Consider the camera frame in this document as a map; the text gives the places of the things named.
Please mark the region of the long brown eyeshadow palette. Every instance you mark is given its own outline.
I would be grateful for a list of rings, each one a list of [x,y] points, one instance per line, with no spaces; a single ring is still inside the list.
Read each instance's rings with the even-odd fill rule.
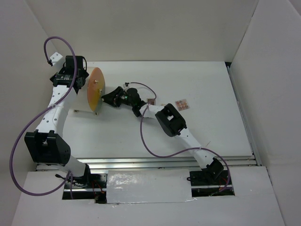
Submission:
[[[148,98],[147,99],[147,103],[150,105],[155,105],[156,104],[156,100],[154,98]]]

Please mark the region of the colourful small eyeshadow palette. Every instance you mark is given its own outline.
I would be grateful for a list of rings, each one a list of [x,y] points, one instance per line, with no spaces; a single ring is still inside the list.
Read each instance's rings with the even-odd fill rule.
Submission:
[[[186,99],[175,101],[175,105],[178,111],[182,111],[190,108]]]

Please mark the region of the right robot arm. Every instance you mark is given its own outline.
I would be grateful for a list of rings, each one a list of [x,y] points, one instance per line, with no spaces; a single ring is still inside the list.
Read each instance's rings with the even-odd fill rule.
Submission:
[[[140,138],[145,149],[152,156],[157,158],[171,158],[184,152],[189,152],[198,162],[201,170],[205,175],[205,180],[209,184],[216,184],[221,179],[224,168],[227,169],[228,177],[224,187],[220,192],[225,190],[230,183],[230,170],[226,161],[216,152],[203,147],[192,135],[187,127],[185,119],[179,111],[172,105],[165,106],[152,105],[140,98],[136,88],[117,87],[109,94],[102,96],[102,101],[112,107],[118,108],[121,104],[132,107],[132,112],[136,117],[140,117]],[[156,119],[162,130],[169,137],[178,140],[185,149],[170,155],[157,155],[153,153],[146,145],[143,137],[143,120],[145,118]]]

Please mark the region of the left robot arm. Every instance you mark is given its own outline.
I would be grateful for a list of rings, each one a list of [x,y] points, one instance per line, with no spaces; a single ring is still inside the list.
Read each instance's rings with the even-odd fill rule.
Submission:
[[[87,62],[83,56],[66,56],[62,69],[54,74],[53,93],[47,111],[33,132],[26,132],[24,141],[34,163],[53,166],[71,172],[73,180],[86,188],[92,183],[87,164],[71,155],[70,146],[63,139],[63,127],[78,91],[88,77]]]

